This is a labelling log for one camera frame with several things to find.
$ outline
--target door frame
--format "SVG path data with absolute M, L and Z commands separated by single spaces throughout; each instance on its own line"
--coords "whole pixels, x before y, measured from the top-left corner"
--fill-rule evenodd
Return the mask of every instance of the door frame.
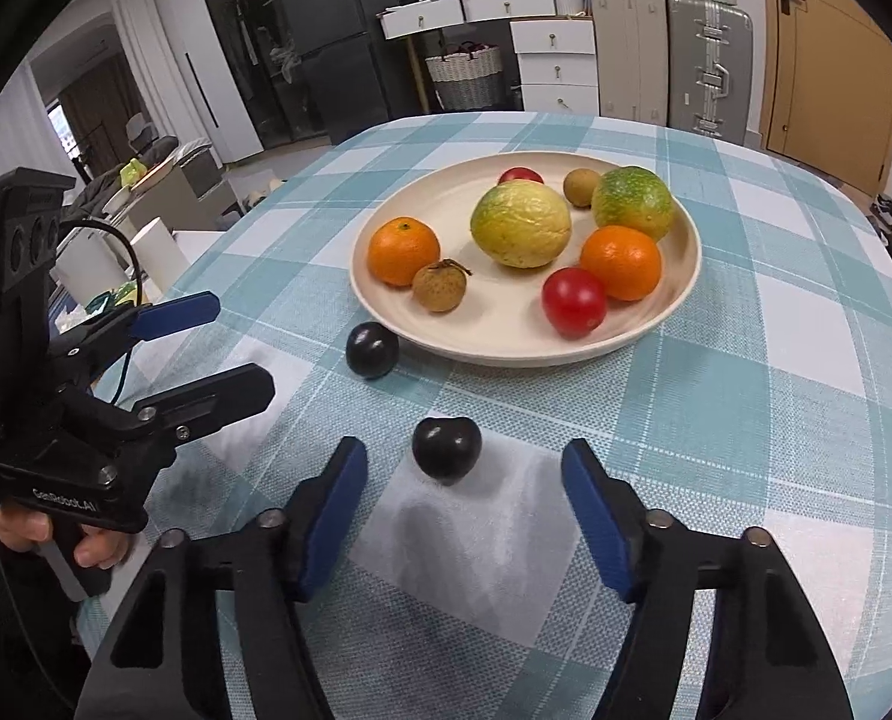
M 759 114 L 759 142 L 761 149 L 767 151 L 769 131 L 776 104 L 776 83 L 779 78 L 779 0 L 765 0 L 765 72 L 762 79 L 762 108 Z M 885 165 L 879 177 L 879 189 L 882 191 L 892 170 L 892 125 L 889 140 L 885 147 Z

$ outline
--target tangerine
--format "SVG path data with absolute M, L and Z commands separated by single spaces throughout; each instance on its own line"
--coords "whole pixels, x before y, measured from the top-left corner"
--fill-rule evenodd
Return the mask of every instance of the tangerine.
M 373 233 L 366 252 L 370 274 L 393 287 L 408 287 L 420 269 L 439 260 L 439 239 L 428 225 L 396 217 Z
M 641 300 L 659 284 L 663 256 L 649 235 L 610 224 L 588 236 L 579 266 L 602 282 L 610 298 Z

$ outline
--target hand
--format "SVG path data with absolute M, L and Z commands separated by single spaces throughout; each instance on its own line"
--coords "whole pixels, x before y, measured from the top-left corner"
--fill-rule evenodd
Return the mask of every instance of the hand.
M 92 525 L 80 525 L 85 537 L 76 544 L 73 557 L 83 568 L 98 565 L 112 568 L 129 551 L 127 533 L 107 531 Z M 52 538 L 52 520 L 48 514 L 33 512 L 17 503 L 0 507 L 0 541 L 14 552 L 28 552 L 37 543 Z

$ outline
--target brown curtain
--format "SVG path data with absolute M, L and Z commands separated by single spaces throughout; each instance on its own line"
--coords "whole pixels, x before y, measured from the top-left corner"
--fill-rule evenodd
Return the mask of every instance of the brown curtain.
M 142 113 L 142 98 L 124 53 L 79 76 L 60 92 L 59 103 L 93 176 L 134 156 L 126 122 Z

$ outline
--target checkered tablecloth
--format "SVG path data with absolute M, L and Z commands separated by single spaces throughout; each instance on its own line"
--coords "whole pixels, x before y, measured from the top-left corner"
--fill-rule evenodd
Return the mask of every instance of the checkered tablecloth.
M 702 235 L 692 296 L 639 343 L 590 362 L 496 370 L 407 348 L 382 380 L 356 378 L 343 348 L 367 316 L 347 264 L 364 220 L 430 170 L 517 149 L 658 172 Z M 368 447 L 369 484 L 332 581 L 302 617 L 337 717 L 589 717 L 630 611 L 601 586 L 562 492 L 559 452 L 581 436 L 647 506 L 713 533 L 774 533 L 855 717 L 891 706 L 892 263 L 819 178 L 615 119 L 402 119 L 266 199 L 173 293 L 198 290 L 219 295 L 219 319 L 137 349 L 124 403 L 246 361 L 273 374 L 276 397 L 161 472 L 137 554 L 80 615 L 92 649 L 158 533 L 238 528 L 284 504 L 350 434 Z M 468 415 L 484 431 L 482 458 L 454 488 L 411 461 L 409 437 L 429 413 Z M 708 648 L 711 598 L 697 596 L 681 717 L 696 705 Z M 236 716 L 249 717 L 224 596 L 219 613 Z

